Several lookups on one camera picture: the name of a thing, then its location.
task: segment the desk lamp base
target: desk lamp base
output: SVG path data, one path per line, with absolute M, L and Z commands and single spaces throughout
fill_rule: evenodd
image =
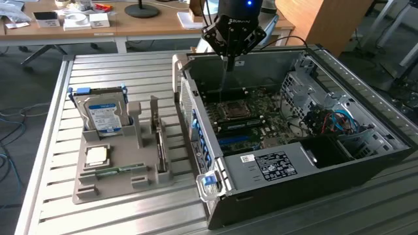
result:
M 134 4 L 126 6 L 124 12 L 134 18 L 150 18 L 158 14 L 158 9 L 145 4 L 142 4 L 142 7 L 140 8 L 138 4 Z

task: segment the wooden cabinet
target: wooden cabinet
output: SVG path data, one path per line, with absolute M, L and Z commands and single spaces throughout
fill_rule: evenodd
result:
M 339 55 L 372 0 L 275 0 L 285 19 L 295 25 L 291 35 L 308 44 L 320 43 Z M 301 45 L 289 38 L 288 45 Z

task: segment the hard drive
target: hard drive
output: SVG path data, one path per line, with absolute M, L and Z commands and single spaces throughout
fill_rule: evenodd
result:
M 69 98 L 78 109 L 85 130 L 96 130 L 98 136 L 117 135 L 129 125 L 125 86 L 104 89 L 77 88 Z

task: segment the blue hard drive label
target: blue hard drive label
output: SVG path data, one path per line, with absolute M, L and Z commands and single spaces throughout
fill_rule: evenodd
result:
M 297 172 L 283 151 L 255 157 L 263 177 L 267 181 L 296 175 Z
M 121 129 L 120 118 L 114 114 L 116 104 L 97 104 L 89 106 L 89 115 L 96 130 L 101 133 L 112 133 Z

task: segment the paper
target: paper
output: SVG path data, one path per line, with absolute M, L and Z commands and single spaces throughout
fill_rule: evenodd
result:
M 188 12 L 177 12 L 177 18 L 184 29 L 198 29 L 202 28 L 202 23 L 193 23 L 190 21 Z
M 25 26 L 29 26 L 29 23 L 24 22 L 24 23 L 6 23 L 5 24 L 5 27 L 6 28 L 20 28 L 20 27 L 25 27 Z

